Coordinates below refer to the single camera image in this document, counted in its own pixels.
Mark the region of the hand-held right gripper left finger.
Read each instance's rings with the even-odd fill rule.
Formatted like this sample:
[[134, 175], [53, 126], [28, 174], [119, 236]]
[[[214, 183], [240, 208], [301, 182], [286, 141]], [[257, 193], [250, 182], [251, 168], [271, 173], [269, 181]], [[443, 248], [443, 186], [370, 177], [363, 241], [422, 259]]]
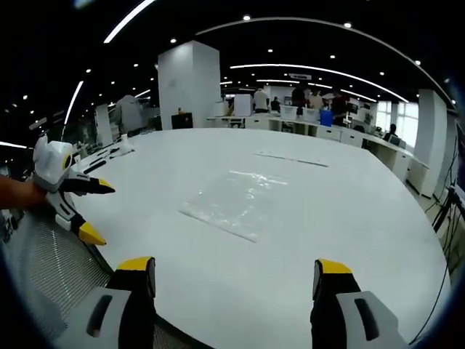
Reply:
[[70, 312], [56, 348], [152, 348], [155, 258], [121, 263], [104, 287], [94, 288]]

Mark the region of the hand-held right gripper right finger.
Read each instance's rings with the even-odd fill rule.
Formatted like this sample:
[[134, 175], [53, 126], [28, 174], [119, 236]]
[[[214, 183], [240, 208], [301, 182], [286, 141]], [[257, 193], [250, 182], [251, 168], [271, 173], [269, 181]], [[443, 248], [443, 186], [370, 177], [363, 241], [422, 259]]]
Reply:
[[407, 347], [395, 314], [340, 262], [315, 261], [312, 300], [313, 348]]

